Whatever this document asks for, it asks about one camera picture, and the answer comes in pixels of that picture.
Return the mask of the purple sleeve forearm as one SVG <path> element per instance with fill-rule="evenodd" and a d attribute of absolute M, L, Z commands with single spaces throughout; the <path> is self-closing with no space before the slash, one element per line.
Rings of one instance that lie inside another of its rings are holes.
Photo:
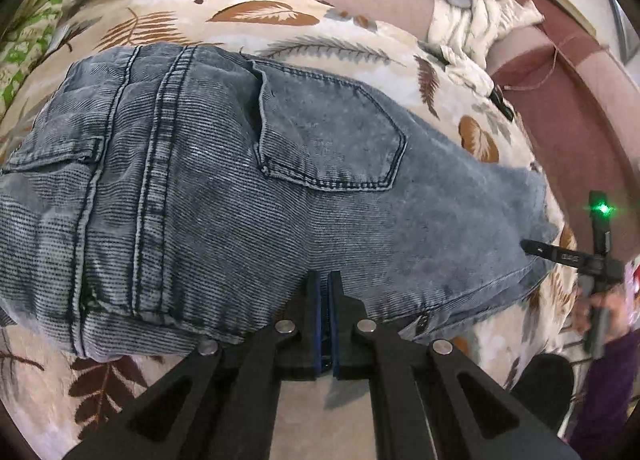
<path fill-rule="evenodd" d="M 607 459 L 620 439 L 639 369 L 639 332 L 630 331 L 605 345 L 591 362 L 586 394 L 568 443 L 582 459 Z"/>

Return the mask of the right hand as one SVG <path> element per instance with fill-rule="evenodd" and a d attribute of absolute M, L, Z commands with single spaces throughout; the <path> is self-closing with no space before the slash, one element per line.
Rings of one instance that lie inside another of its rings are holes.
<path fill-rule="evenodd" d="M 606 293 L 593 293 L 587 295 L 585 290 L 591 287 L 592 279 L 580 276 L 578 280 L 578 294 L 572 311 L 570 323 L 572 330 L 578 334 L 585 334 L 591 328 L 591 312 L 596 308 L 608 311 L 608 330 L 605 334 L 605 342 L 611 343 L 616 339 L 627 335 L 632 326 L 631 317 L 639 306 L 637 295 L 631 297 L 625 284 L 612 287 Z"/>

